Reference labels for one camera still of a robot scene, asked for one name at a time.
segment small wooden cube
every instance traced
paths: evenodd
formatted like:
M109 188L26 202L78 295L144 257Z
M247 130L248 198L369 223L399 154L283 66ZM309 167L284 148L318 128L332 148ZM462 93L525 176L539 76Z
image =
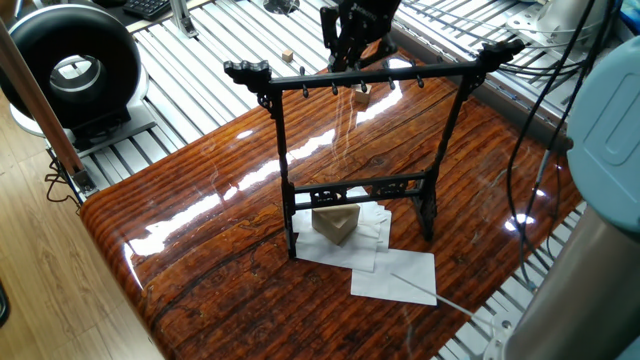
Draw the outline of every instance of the small wooden cube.
M367 85L367 92L363 92L360 85L355 89L356 98L355 101L361 104L369 104L369 100L371 100L371 86Z
M293 61L293 51L287 49L285 51L282 52L282 60L286 61L286 62L292 62Z

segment wooden floor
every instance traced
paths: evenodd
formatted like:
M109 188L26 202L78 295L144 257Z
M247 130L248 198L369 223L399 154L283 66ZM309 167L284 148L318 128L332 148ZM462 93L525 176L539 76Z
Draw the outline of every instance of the wooden floor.
M86 233L75 205L46 199L41 138L0 93L0 280L11 315L0 358L162 359ZM70 191L56 185L55 198Z

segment black metal stand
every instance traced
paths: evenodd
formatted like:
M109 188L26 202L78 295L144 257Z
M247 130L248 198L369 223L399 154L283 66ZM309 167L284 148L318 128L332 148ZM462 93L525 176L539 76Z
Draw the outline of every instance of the black metal stand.
M278 142L278 156L280 161L280 176L282 178L282 208L284 212L284 227L287 238L289 257L296 257L296 237L293 233L292 217L297 210L314 209L320 207L354 204L366 201L411 198L422 225L425 240L433 237L433 222L437 215L436 182L440 164L447 151L449 139L453 134L458 114L462 104L473 90L480 86L488 72L498 69L500 64L513 59L513 55L524 49L524 44L517 40L512 43L498 43L484 45L474 62L461 64L415 66L400 69L384 69L378 71L353 71L349 73L329 73L322 75L304 76L304 68L300 69L302 76L271 79L271 68L267 61L252 64L243 61L240 64L226 62L225 72L235 83L246 85L251 92L258 95L258 102L271 113L276 123ZM284 90L302 90L303 96L308 97L308 89L331 87L334 95L338 94L338 86L351 87L361 85L366 91L366 84L389 83L392 88L396 80L417 80L420 87L424 86L422 79L446 76L462 76L456 98L449 112L449 117L438 145L435 160L425 171L416 174L403 174L372 179L341 181L317 185L294 186L289 181L289 166L287 162L287 138L284 123L284 109L282 96ZM415 186L409 188L409 181L415 181ZM371 186L372 191L366 196L349 197L347 190L356 186ZM295 194L309 194L309 202L296 204Z

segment string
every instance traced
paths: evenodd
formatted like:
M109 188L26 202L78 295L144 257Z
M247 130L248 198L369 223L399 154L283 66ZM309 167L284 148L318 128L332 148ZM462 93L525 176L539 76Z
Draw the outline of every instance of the string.
M342 161L344 162L345 168L348 167L348 163L347 163L347 151L349 151L349 136L351 135L351 124L353 123L353 93L354 91L351 90L351 97L349 98L349 126L347 127L347 134L346 134L346 146L344 148L344 151L342 152Z
M75 205L76 205L76 215L80 214L80 203L78 203L78 201L71 195L67 195L67 197L65 197L64 199L53 199L51 197L51 191L53 191L53 187L55 184L65 184L68 185L67 181L64 180L63 174L62 174L62 170L60 170L59 165L57 164L56 160L52 160L51 163L49 164L49 169L55 171L54 174L47 174L44 177L44 181L45 182L50 182L51 184L49 185L49 189L47 190L47 200L54 202L54 203L61 203L61 202L65 202L67 200L71 200Z
M435 292L431 292L431 291L429 291L429 290L427 290L427 289L425 289L425 288L423 288L421 286L418 286L418 285L412 283L411 281L409 281L409 280L407 280L405 278L402 278L402 277L400 277L400 276L398 276L398 275L396 275L394 273L391 273L391 276L400 279L401 281L403 281L403 282L415 287L418 290L421 290L421 291L423 291L423 292L425 292L425 293L427 293L427 294L429 294L431 296L434 296L436 299L438 299L438 300L442 301L443 303L451 306L452 308L462 312L463 314L471 316L472 319L477 320L477 321L479 321L479 322L481 322L481 323L483 323L483 324L485 324L487 326L490 326L495 331L500 331L500 332L504 332L505 331L505 329L501 328L500 326L496 326L496 325L492 324L491 321L488 321L488 320L485 320L485 319L479 317L478 315L472 313L471 311L463 308L462 306L454 303L453 301L450 301L450 300L448 300L448 299L436 294Z

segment stand leg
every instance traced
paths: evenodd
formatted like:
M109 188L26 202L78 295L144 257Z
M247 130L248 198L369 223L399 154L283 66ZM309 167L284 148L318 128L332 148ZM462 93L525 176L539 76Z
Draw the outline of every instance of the stand leg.
M451 135L453 135L453 129L456 126L462 104L467 100L473 88L472 78L467 76L463 77L458 87L455 101L451 106L449 118L442 131L442 139L440 140L440 144L438 144L436 158L433 165L426 170L424 179L418 184L418 188L421 190L420 197L413 198L418 213L418 221L422 226L422 233L426 241L433 239L433 223L438 215L438 208L436 206L436 183L438 182L438 174L440 173L440 164L444 159L444 155L447 153L447 145L449 144Z
M420 197L413 198L413 204L416 207L418 222L422 226L422 236L425 241L433 239L433 223L438 215L436 206L436 180L437 175L432 168L429 168L425 174L424 180L420 180L418 187L421 189Z
M284 215L284 231L287 240L289 258L296 258L296 239L293 234L292 217L295 214L295 188L289 182L289 163L287 162L287 134L284 126L282 108L282 92L271 96L271 116L276 122L278 140L278 158L280 161L280 187L282 189L282 212Z

